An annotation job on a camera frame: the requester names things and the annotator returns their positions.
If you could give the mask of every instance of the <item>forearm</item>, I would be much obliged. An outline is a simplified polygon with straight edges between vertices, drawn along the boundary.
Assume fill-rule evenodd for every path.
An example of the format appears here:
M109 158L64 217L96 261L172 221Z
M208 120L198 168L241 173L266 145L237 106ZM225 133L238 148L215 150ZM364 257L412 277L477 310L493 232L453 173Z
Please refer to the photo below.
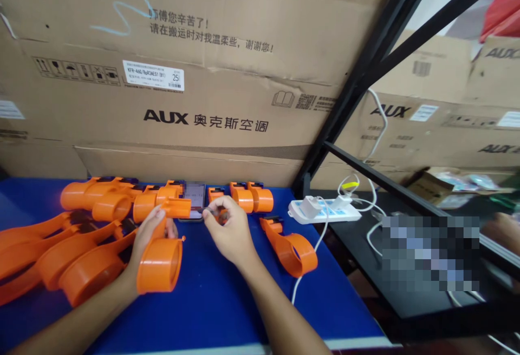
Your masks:
M237 267L251 289L273 354L330 354L323 340L291 304L258 255Z
M138 296L124 273L83 305L11 351L11 354L83 354Z

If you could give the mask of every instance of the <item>orange plastic part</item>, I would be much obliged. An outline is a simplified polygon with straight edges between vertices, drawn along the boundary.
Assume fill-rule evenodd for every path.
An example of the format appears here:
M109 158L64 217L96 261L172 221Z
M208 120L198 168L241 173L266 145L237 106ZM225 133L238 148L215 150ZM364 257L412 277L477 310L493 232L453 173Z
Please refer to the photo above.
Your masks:
M78 228L76 226L71 226L55 236L13 245L4 249L0 252L0 280L16 274L31 263L34 263L50 247L71 237L77 231Z
M253 195L253 212L272 212L275 202L271 190L264 189L263 183L256 182L248 182L248 190Z
M0 286L0 306L21 297L28 291L35 288L41 281L40 275L33 266L19 277Z
M119 276L125 264L118 254L134 242L136 232L91 249L63 272L58 284L72 307L83 304Z
M76 234L74 237L60 241L41 255L35 266L47 290L58 290L58 281L67 267L110 237L120 226L119 221L113 221L97 231Z
M224 195L224 189L222 187L208 187L207 188L207 198L211 203L215 198Z
M65 210L85 209L91 211L96 201L107 193L123 193L133 201L134 197L140 195L139 190L134 190L134 185L121 182L123 178L116 177L111 181L99 182L101 178L94 177L88 182L73 182L68 184L62 191L60 197L61 206Z
M184 187L182 183L169 180L165 186L162 186L157 191L156 205L162 204L168 198L178 198L184 194Z
M278 217L261 218L260 225L280 263L294 278L302 277L318 266L316 251L305 237L297 233L281 235L283 227Z
M189 218L190 199L169 199L162 204L167 218ZM171 292L179 278L183 257L183 241L186 239L165 239L166 218L155 228L150 243L142 254L137 273L139 294L151 292Z
M70 227L70 212L65 212L34 225L1 231L0 252L17 244L40 241L48 235L68 227Z
M153 208L157 206L155 200L157 199L158 189L157 186L146 186L143 193L135 197L133 218L136 223L143 222Z
M255 207L253 194L249 190L246 190L245 183L231 182L229 184L229 190L235 202L244 209L246 213L250 214L253 212Z
M130 212L132 201L126 194L108 193L96 200L92 217L96 221L122 220Z

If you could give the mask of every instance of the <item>blue table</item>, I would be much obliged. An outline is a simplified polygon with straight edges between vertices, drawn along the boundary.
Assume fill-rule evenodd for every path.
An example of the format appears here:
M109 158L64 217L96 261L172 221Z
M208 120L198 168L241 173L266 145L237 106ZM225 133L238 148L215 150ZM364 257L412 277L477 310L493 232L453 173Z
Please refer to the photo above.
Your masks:
M60 192L71 181L6 179L0 182L0 230L50 219L63 210ZM311 244L318 233L287 214L289 189L271 189L273 215L285 220L286 233L300 233ZM280 265L258 215L249 216L255 247L267 269L289 296L295 283ZM172 293L139 297L99 337L91 353L259 354L268 342L247 284L218 252L203 223L177 222L186 236L179 281ZM376 321L322 244L318 268L301 281L296 307L331 349L390 346ZM0 353L12 348L71 310L61 291L43 286L0 307Z

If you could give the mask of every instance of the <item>qr code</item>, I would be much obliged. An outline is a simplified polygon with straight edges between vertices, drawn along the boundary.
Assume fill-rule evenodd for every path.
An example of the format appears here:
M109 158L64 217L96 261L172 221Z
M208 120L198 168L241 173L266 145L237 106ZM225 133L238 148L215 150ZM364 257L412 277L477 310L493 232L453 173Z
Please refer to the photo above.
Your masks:
M432 63L428 62L420 62L420 61L414 61L413 62L413 71L412 73L417 76L429 76L430 75L430 69L432 68Z
M309 110L313 107L316 95L302 94L296 105L296 109Z

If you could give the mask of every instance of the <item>left hand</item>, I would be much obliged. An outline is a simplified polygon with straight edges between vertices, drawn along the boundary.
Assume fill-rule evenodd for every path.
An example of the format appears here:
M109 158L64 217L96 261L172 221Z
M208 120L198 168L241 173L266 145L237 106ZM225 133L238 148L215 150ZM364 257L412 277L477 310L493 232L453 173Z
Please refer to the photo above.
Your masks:
M137 293L137 272L139 270L139 264L141 262L141 257L143 252L146 249L146 246L150 242L150 238L152 237L152 233L157 228L157 226L161 223L163 218L165 217L166 212L162 210L159 206L156 206L148 215L148 217L142 222L141 226L137 231L137 235L135 236L134 247L132 249L132 257L130 258L130 262L126 267L125 271L123 271L122 275L120 275L121 281L126 283L127 287L130 287L132 291ZM179 232L177 231L177 227L173 222L173 219L166 219L166 231L165 237L169 239L176 239L179 236Z

